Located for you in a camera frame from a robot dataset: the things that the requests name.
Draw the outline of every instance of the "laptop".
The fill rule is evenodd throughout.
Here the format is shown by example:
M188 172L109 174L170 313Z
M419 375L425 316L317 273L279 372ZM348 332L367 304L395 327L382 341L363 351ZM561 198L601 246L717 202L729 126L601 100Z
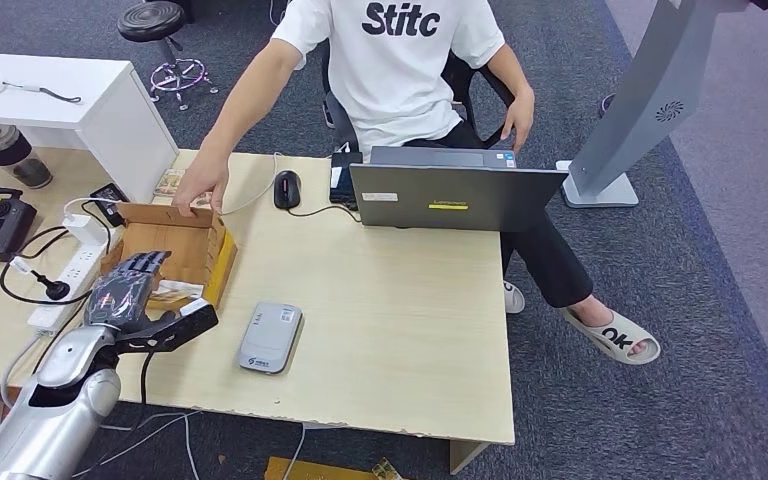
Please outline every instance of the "laptop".
M370 163L349 167L361 221L403 228L526 230L542 215L567 173L509 167L505 156L513 157L513 152L501 152L502 158L497 158L499 154L373 147ZM515 159L510 160L515 167ZM424 161L432 165L416 164Z

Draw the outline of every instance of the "white t-shirt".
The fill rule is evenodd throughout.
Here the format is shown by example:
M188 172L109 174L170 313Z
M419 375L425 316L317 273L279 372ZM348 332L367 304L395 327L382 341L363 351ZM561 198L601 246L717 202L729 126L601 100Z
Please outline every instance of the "white t-shirt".
M365 155L446 136L461 121L440 77L449 50L479 68L505 44L487 0L391 2L293 0L272 35L302 55L330 39L331 90Z

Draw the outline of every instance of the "white slipper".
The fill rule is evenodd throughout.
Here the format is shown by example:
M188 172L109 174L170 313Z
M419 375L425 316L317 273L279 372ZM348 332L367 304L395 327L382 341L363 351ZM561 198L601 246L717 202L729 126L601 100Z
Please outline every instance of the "white slipper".
M525 297L516 285L504 282L505 287L505 313L515 315L525 310Z
M589 338L599 350L614 360L629 365L643 365L649 363L661 354L661 344L655 340L651 333L642 329L639 325L611 310L614 319L611 323L601 327L588 327L568 309L562 308L566 321ZM631 347L643 342L643 350L631 353Z

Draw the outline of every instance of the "man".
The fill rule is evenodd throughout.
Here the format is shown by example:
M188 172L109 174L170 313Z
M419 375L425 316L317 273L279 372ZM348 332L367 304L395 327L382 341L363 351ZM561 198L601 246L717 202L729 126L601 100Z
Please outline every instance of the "man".
M534 92L505 43L487 0L294 0L269 44L252 60L228 96L216 124L181 180L173 204L191 215L190 202L212 191L221 211L228 157L248 130L275 104L294 69L325 39L331 44L329 81L358 136L373 145L482 148L451 105L440 77L449 50L473 68L487 65L514 94L502 139L515 132L525 143L534 115ZM615 360L643 364L660 345L648 332L607 308L548 216L528 232L502 234L503 266L519 252L546 301ZM524 308L519 289L505 282L508 313Z

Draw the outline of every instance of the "hand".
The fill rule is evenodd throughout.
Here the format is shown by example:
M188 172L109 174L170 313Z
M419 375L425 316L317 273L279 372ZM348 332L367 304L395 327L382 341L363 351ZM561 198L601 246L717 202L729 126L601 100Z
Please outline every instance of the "hand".
M222 212L222 197L228 186L228 154L202 144L190 168L181 178L172 206L185 217L192 217L190 203L204 192L213 192L210 208L216 213Z
M528 132L531 131L531 125L534 124L534 93L529 91L523 95L517 95L514 102L508 107L508 114L505 116L505 126L502 127L502 136L500 140L505 140L511 135L511 128L516 129L516 138L514 138L513 151L519 153L519 150L525 144L528 138Z

